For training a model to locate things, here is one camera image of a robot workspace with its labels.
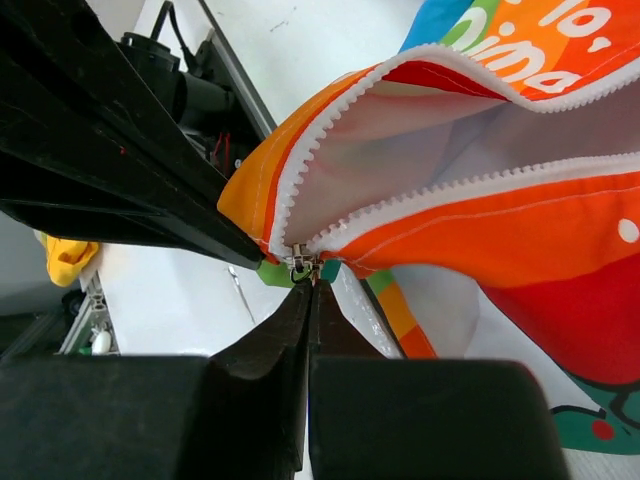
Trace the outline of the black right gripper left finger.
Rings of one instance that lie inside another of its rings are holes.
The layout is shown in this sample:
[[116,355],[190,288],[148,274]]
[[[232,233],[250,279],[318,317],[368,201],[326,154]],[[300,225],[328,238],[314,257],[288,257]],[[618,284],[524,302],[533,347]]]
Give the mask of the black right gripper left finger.
[[5,479],[291,479],[312,288],[211,356],[1,354]]

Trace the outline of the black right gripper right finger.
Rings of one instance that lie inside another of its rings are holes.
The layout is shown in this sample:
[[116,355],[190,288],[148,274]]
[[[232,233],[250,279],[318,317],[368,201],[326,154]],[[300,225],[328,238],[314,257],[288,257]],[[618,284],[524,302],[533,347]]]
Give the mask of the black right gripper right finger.
[[318,282],[309,314],[317,479],[565,479],[532,373],[505,360],[387,359]]

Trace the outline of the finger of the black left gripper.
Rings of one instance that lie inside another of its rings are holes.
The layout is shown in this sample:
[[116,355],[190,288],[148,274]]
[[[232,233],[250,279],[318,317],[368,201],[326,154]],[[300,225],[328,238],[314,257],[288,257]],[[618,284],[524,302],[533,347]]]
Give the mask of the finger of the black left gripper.
[[62,238],[256,269],[225,185],[83,1],[1,5],[1,210]]

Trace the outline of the rainbow white children's jacket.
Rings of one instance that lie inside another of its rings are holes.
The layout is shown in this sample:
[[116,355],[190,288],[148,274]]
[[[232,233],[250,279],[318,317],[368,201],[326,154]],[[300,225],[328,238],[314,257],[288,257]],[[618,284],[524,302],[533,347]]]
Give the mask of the rainbow white children's jacket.
[[225,187],[270,261],[338,261],[412,358],[512,355],[561,443],[639,454],[639,5],[426,1]]

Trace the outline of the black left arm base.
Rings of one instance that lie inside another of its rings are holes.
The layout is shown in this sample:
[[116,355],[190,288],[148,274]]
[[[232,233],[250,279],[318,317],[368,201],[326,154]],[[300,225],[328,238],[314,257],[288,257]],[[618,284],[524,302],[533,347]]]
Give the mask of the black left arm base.
[[193,52],[175,4],[164,1],[148,35],[126,32],[118,46],[195,150],[225,178],[275,129],[217,23]]

